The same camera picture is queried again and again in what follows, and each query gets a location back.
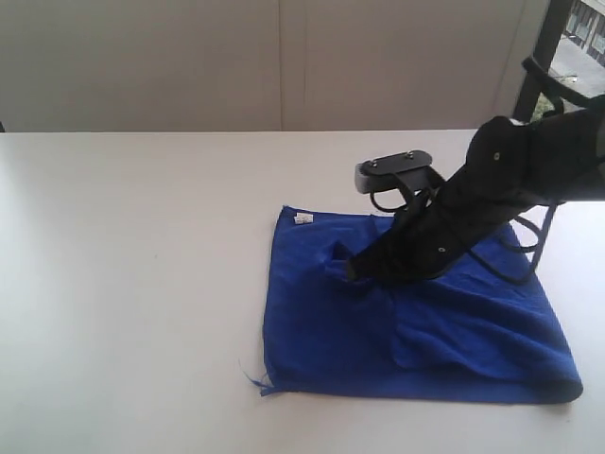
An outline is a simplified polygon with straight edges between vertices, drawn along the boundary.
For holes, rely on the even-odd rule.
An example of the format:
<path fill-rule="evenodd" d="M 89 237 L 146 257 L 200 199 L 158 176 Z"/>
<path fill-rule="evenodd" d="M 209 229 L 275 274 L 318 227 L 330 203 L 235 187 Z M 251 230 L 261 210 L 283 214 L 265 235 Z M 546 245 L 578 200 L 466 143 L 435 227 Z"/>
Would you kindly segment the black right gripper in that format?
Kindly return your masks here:
<path fill-rule="evenodd" d="M 432 167 L 389 175 L 405 206 L 389 230 L 346 261 L 350 281 L 434 279 L 520 213 L 520 170 L 464 165 L 445 180 Z"/>

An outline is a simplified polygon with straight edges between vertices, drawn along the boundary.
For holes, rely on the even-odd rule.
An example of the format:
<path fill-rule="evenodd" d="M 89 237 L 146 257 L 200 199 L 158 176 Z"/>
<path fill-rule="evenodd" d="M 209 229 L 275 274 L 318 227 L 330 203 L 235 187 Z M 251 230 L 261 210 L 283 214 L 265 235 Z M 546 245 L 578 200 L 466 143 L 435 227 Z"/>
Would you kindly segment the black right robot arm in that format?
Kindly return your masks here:
<path fill-rule="evenodd" d="M 374 197 L 398 191 L 403 204 L 390 209 L 389 229 L 348 259 L 350 279 L 412 283 L 445 274 L 464 255 L 512 284 L 474 246 L 511 220 L 536 235 L 533 245 L 507 245 L 512 253 L 541 259 L 557 208 L 570 201 L 604 198 L 604 98 L 579 102 L 574 112 L 554 112 L 531 123 L 496 116 L 475 133 L 464 164 L 449 179 L 432 157 L 412 150 L 356 167 L 355 186 Z"/>

